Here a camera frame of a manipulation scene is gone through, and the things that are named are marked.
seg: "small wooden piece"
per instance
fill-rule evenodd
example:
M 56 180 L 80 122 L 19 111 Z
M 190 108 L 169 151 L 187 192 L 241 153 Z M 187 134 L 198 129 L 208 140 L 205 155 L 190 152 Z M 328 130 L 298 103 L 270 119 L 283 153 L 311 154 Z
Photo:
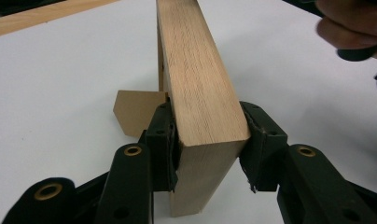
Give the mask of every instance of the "small wooden piece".
M 167 100 L 161 91 L 119 91 L 113 112 L 126 135 L 139 138 L 148 128 L 157 106 Z
M 198 2 L 158 0 L 157 7 L 160 77 L 167 81 L 181 145 L 171 193 L 172 216 L 179 217 L 202 211 L 250 133 Z
M 0 18 L 0 35 L 69 16 L 117 0 L 66 0 Z

